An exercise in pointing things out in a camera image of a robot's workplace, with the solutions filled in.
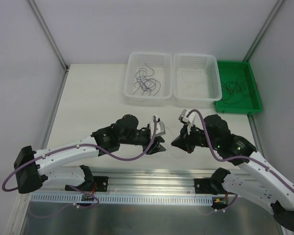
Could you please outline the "aluminium table edge rail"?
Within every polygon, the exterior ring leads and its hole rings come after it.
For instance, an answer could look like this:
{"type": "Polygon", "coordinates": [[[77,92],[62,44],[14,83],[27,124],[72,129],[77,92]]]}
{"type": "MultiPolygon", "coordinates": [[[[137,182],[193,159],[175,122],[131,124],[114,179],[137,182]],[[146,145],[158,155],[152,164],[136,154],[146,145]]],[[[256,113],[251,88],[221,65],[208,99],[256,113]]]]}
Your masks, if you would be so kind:
{"type": "Polygon", "coordinates": [[[214,169],[116,169],[91,167],[95,176],[108,177],[108,194],[194,195],[195,178],[209,178],[214,169]]]}

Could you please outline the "right white perforated basket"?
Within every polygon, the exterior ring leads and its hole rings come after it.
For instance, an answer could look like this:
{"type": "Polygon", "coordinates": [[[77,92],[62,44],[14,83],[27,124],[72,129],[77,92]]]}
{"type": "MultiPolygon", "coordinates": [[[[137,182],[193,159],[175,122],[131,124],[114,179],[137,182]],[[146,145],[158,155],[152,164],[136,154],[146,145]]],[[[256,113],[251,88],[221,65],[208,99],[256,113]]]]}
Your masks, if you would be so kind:
{"type": "Polygon", "coordinates": [[[177,105],[206,108],[221,100],[217,59],[206,54],[173,56],[173,96],[177,105]]]}

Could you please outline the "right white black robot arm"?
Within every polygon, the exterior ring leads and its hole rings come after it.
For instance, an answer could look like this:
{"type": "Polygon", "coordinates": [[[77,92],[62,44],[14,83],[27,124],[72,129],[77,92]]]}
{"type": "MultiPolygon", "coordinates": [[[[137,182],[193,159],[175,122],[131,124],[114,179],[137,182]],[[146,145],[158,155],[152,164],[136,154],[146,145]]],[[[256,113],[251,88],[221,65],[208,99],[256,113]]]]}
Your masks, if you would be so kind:
{"type": "Polygon", "coordinates": [[[250,174],[247,182],[219,167],[210,178],[196,179],[197,193],[213,195],[232,193],[266,209],[275,221],[294,232],[294,184],[277,171],[246,138],[231,133],[219,115],[201,117],[203,128],[195,126],[198,110],[184,110],[179,136],[171,143],[187,153],[196,147],[209,148],[218,162],[230,162],[250,174]]]}

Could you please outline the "left white perforated basket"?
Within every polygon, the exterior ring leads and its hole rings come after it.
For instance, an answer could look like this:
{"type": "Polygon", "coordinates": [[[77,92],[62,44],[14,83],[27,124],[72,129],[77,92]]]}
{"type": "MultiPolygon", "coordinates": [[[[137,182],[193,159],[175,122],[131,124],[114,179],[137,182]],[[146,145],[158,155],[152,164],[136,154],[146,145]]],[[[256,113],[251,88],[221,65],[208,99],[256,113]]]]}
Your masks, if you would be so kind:
{"type": "Polygon", "coordinates": [[[129,55],[123,94],[135,105],[162,106],[173,90],[172,56],[160,52],[129,55]]]}

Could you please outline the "aluminium frame post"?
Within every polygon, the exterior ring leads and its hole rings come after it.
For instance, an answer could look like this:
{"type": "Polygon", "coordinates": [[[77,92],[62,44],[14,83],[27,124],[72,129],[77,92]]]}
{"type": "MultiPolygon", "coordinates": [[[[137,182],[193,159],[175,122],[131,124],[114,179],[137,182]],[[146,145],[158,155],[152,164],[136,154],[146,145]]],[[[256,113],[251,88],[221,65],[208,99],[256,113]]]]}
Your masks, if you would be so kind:
{"type": "Polygon", "coordinates": [[[247,50],[247,53],[245,54],[243,58],[243,62],[248,62],[251,57],[253,56],[255,50],[261,43],[262,39],[264,38],[267,30],[269,29],[270,25],[273,23],[274,19],[278,15],[279,11],[283,7],[283,5],[286,3],[286,0],[276,0],[272,9],[268,13],[267,17],[265,18],[263,24],[261,25],[258,33],[256,34],[254,40],[252,41],[249,49],[247,50]]]}
{"type": "Polygon", "coordinates": [[[64,69],[64,71],[67,71],[69,69],[69,66],[67,65],[62,53],[59,50],[59,47],[57,46],[56,41],[54,40],[49,27],[36,3],[35,0],[26,0],[26,3],[28,4],[29,8],[31,9],[35,19],[37,20],[37,23],[39,27],[41,28],[44,36],[46,37],[47,42],[49,43],[55,57],[57,58],[58,62],[60,63],[61,67],[64,69]]]}

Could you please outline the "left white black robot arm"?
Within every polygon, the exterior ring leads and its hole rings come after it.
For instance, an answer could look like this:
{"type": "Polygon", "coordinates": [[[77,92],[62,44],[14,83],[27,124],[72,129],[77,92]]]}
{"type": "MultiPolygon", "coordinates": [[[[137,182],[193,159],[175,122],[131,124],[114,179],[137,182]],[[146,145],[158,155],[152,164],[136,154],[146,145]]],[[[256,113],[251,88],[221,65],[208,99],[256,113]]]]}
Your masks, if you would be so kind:
{"type": "Polygon", "coordinates": [[[135,116],[125,115],[75,143],[54,149],[33,150],[30,145],[23,147],[14,162],[16,190],[26,194],[42,186],[60,183],[64,184],[67,191],[71,190],[71,186],[89,191],[94,183],[89,167],[81,165],[72,171],[65,171],[64,165],[102,155],[129,162],[143,155],[164,152],[166,149],[162,146],[162,136],[165,134],[165,126],[160,118],[153,116],[151,123],[141,129],[137,128],[138,124],[135,116]],[[122,144],[141,146],[143,151],[132,158],[114,155],[122,144]]]}

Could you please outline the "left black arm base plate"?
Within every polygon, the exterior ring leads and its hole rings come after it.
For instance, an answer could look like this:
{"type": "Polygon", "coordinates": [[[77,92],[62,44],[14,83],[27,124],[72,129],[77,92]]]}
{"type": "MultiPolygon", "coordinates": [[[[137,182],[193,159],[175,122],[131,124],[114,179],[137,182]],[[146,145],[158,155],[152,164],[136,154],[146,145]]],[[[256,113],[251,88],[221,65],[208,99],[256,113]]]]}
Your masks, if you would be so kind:
{"type": "Polygon", "coordinates": [[[94,192],[107,192],[109,177],[107,176],[94,176],[94,192]]]}

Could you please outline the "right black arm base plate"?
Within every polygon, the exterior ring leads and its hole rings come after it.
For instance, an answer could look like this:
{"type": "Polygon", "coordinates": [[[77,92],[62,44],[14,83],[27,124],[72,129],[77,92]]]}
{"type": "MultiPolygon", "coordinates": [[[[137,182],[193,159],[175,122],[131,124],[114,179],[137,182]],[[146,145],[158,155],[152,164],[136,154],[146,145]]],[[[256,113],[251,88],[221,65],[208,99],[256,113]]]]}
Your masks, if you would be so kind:
{"type": "Polygon", "coordinates": [[[211,194],[211,184],[208,178],[195,178],[194,188],[196,194],[211,194]]]}

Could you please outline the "green plastic tray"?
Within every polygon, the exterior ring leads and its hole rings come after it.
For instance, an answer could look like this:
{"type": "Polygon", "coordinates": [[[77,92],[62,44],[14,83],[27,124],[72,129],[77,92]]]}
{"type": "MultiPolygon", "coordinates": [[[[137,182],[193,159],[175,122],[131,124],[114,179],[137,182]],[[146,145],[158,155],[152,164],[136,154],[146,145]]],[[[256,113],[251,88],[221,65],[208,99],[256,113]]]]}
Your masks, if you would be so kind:
{"type": "Polygon", "coordinates": [[[263,110],[251,65],[248,62],[218,61],[221,100],[217,113],[253,115],[263,110]]]}

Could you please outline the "aluminium frame post left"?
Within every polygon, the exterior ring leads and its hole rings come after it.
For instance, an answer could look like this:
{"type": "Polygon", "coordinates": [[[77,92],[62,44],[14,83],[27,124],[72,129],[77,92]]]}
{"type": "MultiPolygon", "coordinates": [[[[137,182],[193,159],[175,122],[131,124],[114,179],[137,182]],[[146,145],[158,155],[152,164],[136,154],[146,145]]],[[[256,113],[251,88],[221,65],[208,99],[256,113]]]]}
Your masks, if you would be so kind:
{"type": "Polygon", "coordinates": [[[35,19],[37,20],[37,23],[39,27],[41,28],[44,36],[46,37],[47,42],[49,43],[55,57],[57,58],[58,62],[60,63],[61,67],[64,69],[64,71],[67,71],[69,69],[69,66],[67,65],[62,53],[59,50],[59,47],[57,46],[56,41],[54,40],[49,27],[36,3],[35,0],[26,0],[26,3],[28,4],[29,8],[31,9],[35,19]]]}

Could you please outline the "white perforated basket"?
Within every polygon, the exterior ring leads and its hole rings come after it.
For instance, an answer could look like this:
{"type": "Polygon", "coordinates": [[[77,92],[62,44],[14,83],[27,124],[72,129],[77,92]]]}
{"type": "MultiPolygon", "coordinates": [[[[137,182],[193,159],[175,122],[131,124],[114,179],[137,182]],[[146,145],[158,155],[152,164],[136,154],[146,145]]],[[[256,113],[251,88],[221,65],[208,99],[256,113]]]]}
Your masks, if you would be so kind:
{"type": "Polygon", "coordinates": [[[123,94],[135,105],[162,106],[173,90],[172,56],[160,52],[129,55],[123,94]]]}
{"type": "Polygon", "coordinates": [[[217,59],[206,54],[173,56],[173,96],[177,105],[206,108],[221,100],[217,59]]]}

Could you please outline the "aluminium frame post right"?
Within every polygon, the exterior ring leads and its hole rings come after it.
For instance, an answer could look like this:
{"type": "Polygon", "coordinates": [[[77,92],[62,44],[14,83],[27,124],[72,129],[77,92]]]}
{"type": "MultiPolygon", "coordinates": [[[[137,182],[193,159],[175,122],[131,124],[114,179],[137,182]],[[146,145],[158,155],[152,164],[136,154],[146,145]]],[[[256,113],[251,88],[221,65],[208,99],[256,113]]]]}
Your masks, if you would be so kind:
{"type": "Polygon", "coordinates": [[[243,58],[243,62],[248,62],[251,57],[253,56],[255,50],[261,43],[262,39],[264,38],[267,30],[269,29],[270,25],[273,23],[274,19],[278,15],[279,11],[283,7],[283,5],[286,3],[286,0],[276,0],[272,9],[268,13],[267,17],[265,18],[263,24],[261,25],[258,33],[256,34],[254,40],[252,41],[249,49],[247,50],[247,53],[245,54],[243,58]]]}

